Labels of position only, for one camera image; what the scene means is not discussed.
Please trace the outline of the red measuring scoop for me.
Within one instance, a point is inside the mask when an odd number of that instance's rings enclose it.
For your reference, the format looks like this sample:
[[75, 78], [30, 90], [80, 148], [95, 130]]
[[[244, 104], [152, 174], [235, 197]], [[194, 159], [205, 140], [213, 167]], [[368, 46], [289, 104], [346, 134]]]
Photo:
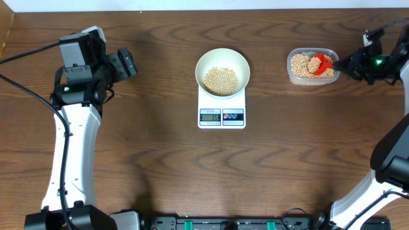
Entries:
[[331, 59], [324, 54], [316, 54], [307, 62], [307, 71], [314, 78], [331, 78], [334, 69]]

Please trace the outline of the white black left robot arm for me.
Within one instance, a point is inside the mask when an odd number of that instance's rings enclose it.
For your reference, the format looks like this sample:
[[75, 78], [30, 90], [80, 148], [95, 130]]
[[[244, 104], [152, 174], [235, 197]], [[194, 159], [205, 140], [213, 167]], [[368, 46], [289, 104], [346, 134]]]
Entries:
[[113, 98], [114, 83], [137, 74], [127, 48], [107, 54], [105, 45], [97, 26], [59, 39], [64, 65], [50, 95], [56, 124], [52, 172], [42, 208], [26, 216], [25, 229], [140, 228], [136, 211], [107, 215], [96, 207], [93, 166], [102, 106]]

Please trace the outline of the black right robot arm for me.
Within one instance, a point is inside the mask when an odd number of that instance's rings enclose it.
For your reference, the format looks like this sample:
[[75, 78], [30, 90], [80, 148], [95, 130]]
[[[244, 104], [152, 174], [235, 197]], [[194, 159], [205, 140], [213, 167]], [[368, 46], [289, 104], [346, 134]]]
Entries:
[[[393, 86], [403, 83], [408, 91], [408, 26], [400, 32], [395, 47], [384, 55], [380, 38], [384, 28], [368, 31], [364, 45], [333, 68], [357, 81], [373, 84], [385, 81]], [[317, 229], [360, 229], [364, 222], [390, 202], [408, 198], [408, 116], [375, 146], [370, 171], [342, 199], [333, 202], [316, 223]]]

